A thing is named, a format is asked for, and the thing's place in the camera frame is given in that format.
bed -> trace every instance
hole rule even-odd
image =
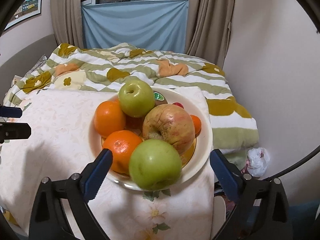
[[[210,118],[213,147],[239,168],[244,166],[246,154],[240,152],[258,142],[257,126],[250,113],[236,102],[220,67],[201,58],[139,49],[127,43],[109,49],[61,44],[44,65],[17,81],[4,99],[5,106],[23,110],[21,121],[30,123],[33,129],[30,139],[7,141],[1,153],[6,160],[0,166],[0,176],[13,174],[0,182],[1,197],[23,230],[28,231],[28,216],[41,178],[65,179],[89,162],[87,154],[74,152],[82,143],[80,138],[87,137],[79,120],[92,116],[99,102],[132,79],[184,93],[184,88],[198,87]],[[125,190],[106,179],[89,207],[112,239],[174,239],[176,235],[207,239],[212,225],[213,183],[209,164],[189,182],[151,194]],[[81,238],[75,221],[69,218],[75,235]],[[135,233],[120,230],[120,224]]]
[[[259,140],[255,120],[236,102],[220,67],[198,57],[127,43],[83,50],[61,44],[45,65],[9,90],[4,105],[23,106],[30,92],[41,89],[118,92],[131,79],[170,89],[199,87],[209,108],[214,148],[223,153],[253,147]]]

striped comforter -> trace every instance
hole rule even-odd
[[[159,68],[182,66],[185,72],[161,76]],[[224,153],[254,146],[258,140],[255,120],[236,102],[225,73],[201,58],[167,51],[146,51],[127,43],[110,49],[79,49],[61,44],[46,64],[18,81],[4,99],[5,106],[28,107],[27,95],[38,89],[118,92],[131,79],[175,89],[197,86],[206,97],[215,148]]]

pillow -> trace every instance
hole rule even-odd
[[[24,76],[31,74],[37,68],[42,67],[46,62],[47,62],[46,55],[42,55],[41,58],[38,60],[38,62]]]

blue cloth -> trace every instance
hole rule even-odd
[[[184,53],[188,6],[188,0],[82,6],[84,46],[107,49],[127,42],[138,48]]]

fruit bowl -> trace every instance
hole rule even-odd
[[[168,101],[168,104],[172,104],[174,102],[179,102],[184,106],[184,109],[189,113],[196,115],[200,118],[202,127],[201,132],[196,137],[192,147],[181,156],[182,161],[182,172],[180,179],[170,187],[174,187],[175,185],[181,184],[188,179],[192,178],[194,175],[198,173],[198,171],[203,167],[206,163],[207,159],[209,158],[211,149],[212,149],[212,128],[209,122],[209,119],[206,115],[188,98],[184,97],[183,95],[175,92],[171,89],[164,89],[164,88],[156,88],[151,87],[154,91],[159,92],[162,94],[165,99]],[[109,101],[116,100],[118,95],[110,98]],[[98,154],[102,150],[102,143],[101,136],[95,131],[93,127],[93,122],[90,127],[89,132],[89,143],[91,146],[91,153],[90,158],[94,160]],[[129,176],[122,175],[110,170],[107,174],[107,178],[112,182],[121,185],[122,187],[145,191],[139,188]]]

